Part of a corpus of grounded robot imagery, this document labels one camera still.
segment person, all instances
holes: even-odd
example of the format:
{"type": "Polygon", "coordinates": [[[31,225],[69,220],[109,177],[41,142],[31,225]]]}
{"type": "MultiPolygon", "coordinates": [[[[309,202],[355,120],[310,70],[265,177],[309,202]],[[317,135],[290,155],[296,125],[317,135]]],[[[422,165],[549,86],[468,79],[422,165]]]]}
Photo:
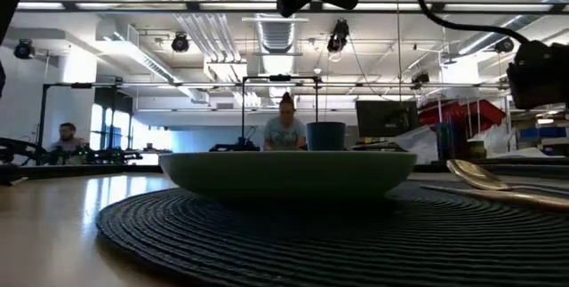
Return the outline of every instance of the person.
{"type": "Polygon", "coordinates": [[[75,137],[76,127],[72,123],[63,123],[60,125],[60,139],[50,146],[49,151],[61,147],[61,150],[72,152],[78,147],[85,144],[85,140],[75,137]]]}
{"type": "Polygon", "coordinates": [[[304,124],[294,118],[294,101],[286,92],[278,106],[279,117],[265,126],[265,150],[300,150],[306,145],[304,124]]]}

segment ceiling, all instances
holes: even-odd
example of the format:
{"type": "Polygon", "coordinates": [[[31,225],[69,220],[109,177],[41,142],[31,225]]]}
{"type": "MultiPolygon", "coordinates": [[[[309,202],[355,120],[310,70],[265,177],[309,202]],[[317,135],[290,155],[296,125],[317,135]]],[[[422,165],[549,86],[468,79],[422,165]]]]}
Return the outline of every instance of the ceiling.
{"type": "MultiPolygon", "coordinates": [[[[89,1],[125,1],[125,0],[89,0],[89,1]]],[[[396,0],[360,0],[360,1],[396,1],[396,0]]],[[[542,0],[431,0],[446,2],[519,2],[530,3],[542,0]]],[[[37,15],[42,18],[38,23],[30,14],[16,14],[12,25],[16,28],[59,28],[70,34],[83,39],[94,48],[97,48],[93,38],[93,27],[103,15],[94,14],[48,14],[37,15]]],[[[140,33],[140,45],[150,51],[152,57],[161,60],[170,68],[173,68],[181,80],[194,82],[207,82],[204,75],[204,56],[195,44],[190,44],[190,49],[185,53],[174,53],[170,47],[176,32],[184,31],[172,15],[167,14],[121,14],[113,16],[120,23],[128,23],[134,26],[140,33]]],[[[260,51],[259,34],[254,22],[244,21],[252,18],[252,14],[230,13],[227,14],[228,26],[232,38],[241,55],[248,63],[248,75],[256,76],[264,72],[263,62],[260,56],[254,53],[260,51]]],[[[303,13],[298,16],[305,19],[296,22],[295,51],[299,56],[295,57],[293,73],[300,75],[314,75],[315,68],[320,68],[320,75],[324,81],[330,82],[396,82],[398,73],[403,72],[402,77],[409,82],[412,74],[420,69],[429,72],[431,82],[439,80],[439,65],[437,51],[440,51],[443,42],[449,50],[457,51],[472,37],[481,36],[480,33],[443,30],[438,25],[429,21],[423,15],[390,15],[390,14],[334,14],[303,13]],[[341,60],[332,62],[328,60],[326,50],[327,39],[337,19],[346,19],[349,23],[350,40],[345,46],[341,60]]],[[[447,15],[447,20],[460,23],[500,25],[513,16],[497,15],[447,15]]],[[[569,28],[569,21],[564,16],[542,17],[526,28],[521,33],[532,39],[542,39],[563,33],[569,28]]],[[[556,36],[553,41],[567,43],[569,34],[556,36]]],[[[156,81],[144,67],[133,64],[131,60],[120,55],[103,55],[107,57],[100,61],[100,80],[110,76],[123,76],[125,81],[156,81]]],[[[500,60],[508,59],[508,54],[502,54],[500,60]]],[[[486,53],[479,57],[478,64],[480,81],[490,81],[504,73],[507,61],[499,62],[495,53],[486,53]]],[[[330,94],[373,94],[385,93],[386,89],[360,88],[329,88],[322,93],[330,94]]],[[[181,92],[172,90],[150,90],[138,88],[137,95],[149,97],[185,97],[181,92]]],[[[259,95],[265,95],[267,91],[259,88],[259,95]]],[[[295,89],[293,93],[312,93],[309,88],[295,89]]],[[[212,91],[212,94],[223,94],[223,91],[212,91]]]]}

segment gray bowl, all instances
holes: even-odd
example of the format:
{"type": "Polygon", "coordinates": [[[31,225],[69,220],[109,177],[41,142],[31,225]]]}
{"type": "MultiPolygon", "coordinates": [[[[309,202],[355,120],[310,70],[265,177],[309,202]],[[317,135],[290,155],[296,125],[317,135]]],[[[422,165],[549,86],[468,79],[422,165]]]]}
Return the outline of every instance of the gray bowl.
{"type": "Polygon", "coordinates": [[[379,198],[417,155],[388,152],[225,152],[160,156],[178,186],[215,199],[379,198]]]}

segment spoon handle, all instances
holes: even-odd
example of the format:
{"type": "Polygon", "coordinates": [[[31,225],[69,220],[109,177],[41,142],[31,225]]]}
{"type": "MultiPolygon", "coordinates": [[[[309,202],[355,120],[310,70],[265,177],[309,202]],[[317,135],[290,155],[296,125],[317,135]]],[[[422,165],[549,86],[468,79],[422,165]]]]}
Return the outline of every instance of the spoon handle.
{"type": "Polygon", "coordinates": [[[541,191],[543,193],[569,195],[569,191],[567,190],[555,190],[555,189],[547,189],[547,188],[534,187],[534,186],[512,186],[510,187],[510,189],[532,189],[532,190],[541,191]]]}
{"type": "Polygon", "coordinates": [[[456,189],[429,185],[421,185],[421,187],[446,193],[468,195],[471,197],[484,198],[506,203],[521,203],[525,205],[531,205],[533,207],[541,207],[544,209],[569,211],[569,199],[550,197],[546,195],[521,194],[496,190],[456,189]]]}

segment black woven placemat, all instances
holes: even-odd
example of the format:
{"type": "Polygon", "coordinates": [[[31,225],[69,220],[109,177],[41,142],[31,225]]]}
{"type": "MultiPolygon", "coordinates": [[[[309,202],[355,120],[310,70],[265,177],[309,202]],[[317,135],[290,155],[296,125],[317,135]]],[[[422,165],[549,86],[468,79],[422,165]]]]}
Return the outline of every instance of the black woven placemat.
{"type": "Polygon", "coordinates": [[[383,203],[216,203],[183,189],[102,210],[100,235],[166,275],[219,286],[569,286],[564,214],[406,181],[383,203]]]}

